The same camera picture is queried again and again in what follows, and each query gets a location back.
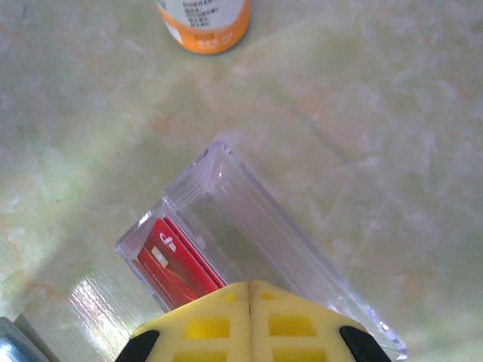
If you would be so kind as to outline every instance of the marble table surface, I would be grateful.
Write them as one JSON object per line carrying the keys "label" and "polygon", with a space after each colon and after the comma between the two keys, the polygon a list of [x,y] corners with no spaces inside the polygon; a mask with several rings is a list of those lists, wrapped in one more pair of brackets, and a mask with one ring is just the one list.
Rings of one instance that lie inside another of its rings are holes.
{"label": "marble table surface", "polygon": [[224,133],[410,360],[481,360],[483,2],[251,7],[203,57],[150,0],[0,2],[0,314],[114,360],[161,313],[114,243]]}

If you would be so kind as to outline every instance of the yellow plastic object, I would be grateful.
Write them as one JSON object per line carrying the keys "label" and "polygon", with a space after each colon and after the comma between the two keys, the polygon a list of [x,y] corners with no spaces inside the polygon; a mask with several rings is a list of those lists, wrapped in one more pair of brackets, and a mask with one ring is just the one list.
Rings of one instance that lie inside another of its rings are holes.
{"label": "yellow plastic object", "polygon": [[139,327],[116,362],[387,362],[366,329],[262,281],[231,284]]}

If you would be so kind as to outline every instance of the transparent plastic case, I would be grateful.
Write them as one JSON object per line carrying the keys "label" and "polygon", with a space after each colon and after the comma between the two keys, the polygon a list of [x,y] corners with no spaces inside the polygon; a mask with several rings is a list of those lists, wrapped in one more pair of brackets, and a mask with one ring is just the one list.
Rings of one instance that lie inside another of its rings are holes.
{"label": "transparent plastic case", "polygon": [[[214,284],[221,287],[236,281],[270,282],[359,321],[392,360],[407,358],[403,341],[341,277],[223,141],[213,143],[168,186],[163,199],[116,244],[118,253],[162,308],[169,311],[176,308],[176,301],[168,298],[172,292],[140,258],[160,220],[167,221],[183,241],[174,246],[174,235],[166,237],[156,232],[163,241],[160,245],[177,247],[179,251],[185,244]],[[152,259],[162,267],[173,264],[156,256],[160,248],[153,247]],[[189,284],[190,276],[180,276],[180,268],[173,272]],[[191,298],[202,294],[194,292]]]}
{"label": "transparent plastic case", "polygon": [[1,362],[49,362],[48,359],[7,318],[0,318]]}

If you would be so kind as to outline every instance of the orange bottle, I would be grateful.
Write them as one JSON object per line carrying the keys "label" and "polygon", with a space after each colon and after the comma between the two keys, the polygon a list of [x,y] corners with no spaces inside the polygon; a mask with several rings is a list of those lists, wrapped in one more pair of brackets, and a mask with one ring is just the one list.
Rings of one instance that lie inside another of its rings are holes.
{"label": "orange bottle", "polygon": [[235,45],[248,28],[249,0],[156,0],[166,27],[184,48],[215,54]]}

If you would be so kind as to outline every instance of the red card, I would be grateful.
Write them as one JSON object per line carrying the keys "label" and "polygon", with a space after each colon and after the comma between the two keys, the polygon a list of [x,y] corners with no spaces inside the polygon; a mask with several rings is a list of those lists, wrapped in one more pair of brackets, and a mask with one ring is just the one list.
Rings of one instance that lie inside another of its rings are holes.
{"label": "red card", "polygon": [[211,266],[206,262],[205,258],[196,250],[195,246],[188,241],[188,239],[183,235],[183,233],[178,230],[176,225],[165,217],[165,222],[170,226],[171,230],[176,234],[176,236],[181,240],[186,249],[196,258],[203,269],[210,275],[211,279],[217,284],[218,287],[223,288],[226,286],[225,282],[218,276],[218,274],[211,268]]}
{"label": "red card", "polygon": [[216,273],[206,262],[201,265],[199,260],[202,257],[193,255],[187,244],[194,250],[177,229],[172,229],[163,219],[157,219],[137,255],[137,260],[172,308],[220,289],[219,283],[212,278]]}

